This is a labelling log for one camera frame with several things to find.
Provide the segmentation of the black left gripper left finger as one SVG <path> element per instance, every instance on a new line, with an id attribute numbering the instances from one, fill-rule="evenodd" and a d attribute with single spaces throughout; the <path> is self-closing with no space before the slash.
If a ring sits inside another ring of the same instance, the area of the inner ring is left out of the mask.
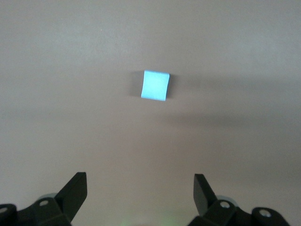
<path id="1" fill-rule="evenodd" d="M 0 205 L 2 226 L 70 226 L 87 197 L 87 174 L 77 172 L 54 196 L 38 199 L 17 210 L 14 204 Z"/>

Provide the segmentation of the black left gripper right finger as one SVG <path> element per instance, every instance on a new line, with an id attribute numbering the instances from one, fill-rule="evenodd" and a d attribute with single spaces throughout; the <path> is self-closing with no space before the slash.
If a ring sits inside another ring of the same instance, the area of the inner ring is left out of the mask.
<path id="1" fill-rule="evenodd" d="M 256 207 L 247 213 L 233 202 L 218 199 L 203 174 L 194 175 L 193 198 L 198 216 L 195 226 L 287 226 L 288 222 L 277 211 Z"/>

